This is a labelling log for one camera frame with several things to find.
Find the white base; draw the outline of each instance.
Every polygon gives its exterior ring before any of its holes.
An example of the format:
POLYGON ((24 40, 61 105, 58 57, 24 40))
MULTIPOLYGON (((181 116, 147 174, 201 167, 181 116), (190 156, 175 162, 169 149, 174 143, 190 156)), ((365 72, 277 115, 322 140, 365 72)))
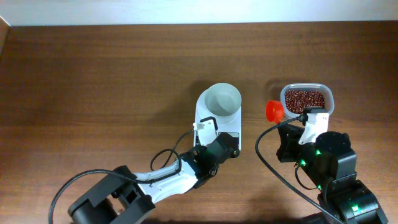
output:
MULTIPOLYGON (((232 137, 239 137, 239 151, 242 149, 242 107, 231 116, 217 116, 210 112, 205 105, 205 90, 197 101, 195 123, 199 123, 201 119, 208 118, 210 116, 216 118, 218 130, 216 131, 217 136, 220 133, 229 133, 232 137)), ((197 132, 194 132, 193 146, 197 145, 197 132)))

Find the white cup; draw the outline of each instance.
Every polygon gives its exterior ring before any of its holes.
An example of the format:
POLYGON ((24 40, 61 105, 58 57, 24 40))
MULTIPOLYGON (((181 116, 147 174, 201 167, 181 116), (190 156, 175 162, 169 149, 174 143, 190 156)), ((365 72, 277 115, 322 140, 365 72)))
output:
POLYGON ((217 83, 206 91, 205 105, 214 115, 231 116, 241 107, 242 96, 235 86, 217 83))

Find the brown wooden tabletop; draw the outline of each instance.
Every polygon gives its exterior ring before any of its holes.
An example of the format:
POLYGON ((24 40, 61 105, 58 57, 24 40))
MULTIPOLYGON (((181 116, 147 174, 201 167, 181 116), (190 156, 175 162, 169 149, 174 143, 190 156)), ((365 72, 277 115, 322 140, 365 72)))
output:
MULTIPOLYGON (((358 179, 398 222, 398 22, 317 22, 12 27, 0 61, 0 223, 46 223, 57 190, 81 171, 150 171, 155 153, 192 128, 200 93, 218 82, 242 94, 241 155, 201 188, 159 202, 149 218, 274 221, 318 212, 271 174, 254 143, 272 126, 268 100, 289 83, 322 83, 335 99, 329 130, 349 134, 358 179)), ((268 134, 264 157, 316 200, 293 164, 277 160, 279 144, 277 131, 268 134)), ((101 178, 66 190, 55 223, 69 224, 69 205, 101 178)))

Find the bowl of beans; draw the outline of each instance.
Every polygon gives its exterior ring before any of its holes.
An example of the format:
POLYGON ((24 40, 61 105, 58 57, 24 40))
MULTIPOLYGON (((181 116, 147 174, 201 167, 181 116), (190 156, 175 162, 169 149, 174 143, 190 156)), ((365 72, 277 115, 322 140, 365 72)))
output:
POLYGON ((329 115, 335 109, 330 89, 317 83, 296 83, 285 86, 280 93, 280 102, 284 106, 287 119, 299 116, 304 108, 310 106, 325 108, 329 115))

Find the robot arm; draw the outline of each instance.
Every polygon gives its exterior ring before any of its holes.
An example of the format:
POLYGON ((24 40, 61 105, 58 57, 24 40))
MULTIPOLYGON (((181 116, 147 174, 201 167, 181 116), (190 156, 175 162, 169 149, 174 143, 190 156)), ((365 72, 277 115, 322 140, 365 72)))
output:
MULTIPOLYGON (((345 223, 387 223, 377 198, 356 180, 356 154, 348 134, 327 131, 327 121, 324 109, 306 108, 305 129, 291 124, 279 127, 278 160, 296 162, 320 190, 321 207, 345 223)), ((310 216, 302 223, 334 223, 327 218, 310 216)))
POLYGON ((208 125, 209 121, 206 125, 194 125, 195 128, 201 128, 200 132, 206 134, 205 138, 213 140, 184 152, 180 155, 181 161, 175 161, 171 166, 148 173, 131 173, 126 166, 116 168, 114 172, 143 182, 170 176, 148 184, 137 184, 108 174, 70 206, 68 214, 74 224, 141 223, 155 209, 157 202, 202 186, 216 174, 219 165, 233 157, 238 150, 236 140, 228 133, 216 136, 215 133, 205 132, 207 129, 214 130, 215 119, 213 121, 211 125, 208 125), (172 175, 180 162, 180 172, 172 175), (117 198, 124 207, 119 215, 107 199, 109 195, 117 198))

